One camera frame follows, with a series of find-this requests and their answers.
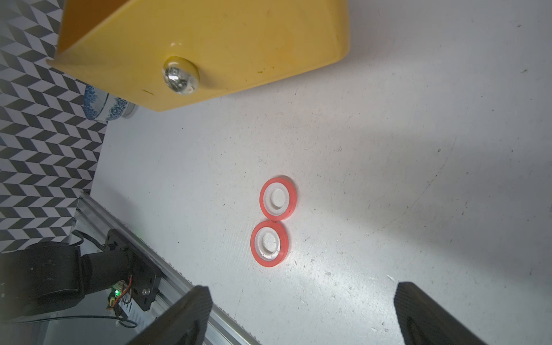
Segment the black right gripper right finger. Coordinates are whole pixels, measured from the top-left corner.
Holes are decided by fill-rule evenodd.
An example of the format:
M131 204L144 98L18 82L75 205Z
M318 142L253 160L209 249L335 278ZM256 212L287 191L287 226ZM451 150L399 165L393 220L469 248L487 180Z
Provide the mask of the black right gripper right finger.
M412 282L398 283L393 302L407 345L484 343Z

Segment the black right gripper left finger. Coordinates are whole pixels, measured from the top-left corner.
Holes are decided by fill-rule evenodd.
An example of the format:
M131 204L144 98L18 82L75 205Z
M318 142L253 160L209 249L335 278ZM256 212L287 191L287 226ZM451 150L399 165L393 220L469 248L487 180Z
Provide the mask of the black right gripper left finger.
M212 308L208 287L197 285L128 344L202 344Z

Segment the red tape roll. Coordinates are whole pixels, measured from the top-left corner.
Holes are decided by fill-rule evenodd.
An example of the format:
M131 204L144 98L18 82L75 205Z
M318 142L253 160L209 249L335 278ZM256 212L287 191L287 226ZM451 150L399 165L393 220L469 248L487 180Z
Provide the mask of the red tape roll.
M289 238L280 222L263 221L255 228L250 238L254 259L263 267L279 265L287 257Z
M298 195L296 187L285 176L277 176L267 181L260 192L260 208L272 221L288 219L296 209Z

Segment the yellow drawer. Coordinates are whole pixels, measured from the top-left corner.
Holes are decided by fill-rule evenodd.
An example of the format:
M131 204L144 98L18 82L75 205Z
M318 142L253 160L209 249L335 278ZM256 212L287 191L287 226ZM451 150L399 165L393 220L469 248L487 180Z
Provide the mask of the yellow drawer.
M350 49L346 1L67 1L55 69L164 112L321 68Z

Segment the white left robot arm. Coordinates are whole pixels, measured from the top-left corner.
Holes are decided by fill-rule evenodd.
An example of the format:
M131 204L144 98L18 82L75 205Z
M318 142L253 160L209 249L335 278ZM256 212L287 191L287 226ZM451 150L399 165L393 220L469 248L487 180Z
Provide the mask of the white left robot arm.
M80 250L44 242L2 254L1 321L72 308L129 277L131 260L125 252Z

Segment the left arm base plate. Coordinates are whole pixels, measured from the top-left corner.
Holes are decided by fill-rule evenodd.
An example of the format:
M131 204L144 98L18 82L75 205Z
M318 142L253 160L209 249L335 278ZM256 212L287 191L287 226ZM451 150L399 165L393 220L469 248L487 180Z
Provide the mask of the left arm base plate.
M143 311L151 308L159 292L159 267L122 231L110 229L106 237L109 266L116 268L120 278L131 278L132 298Z

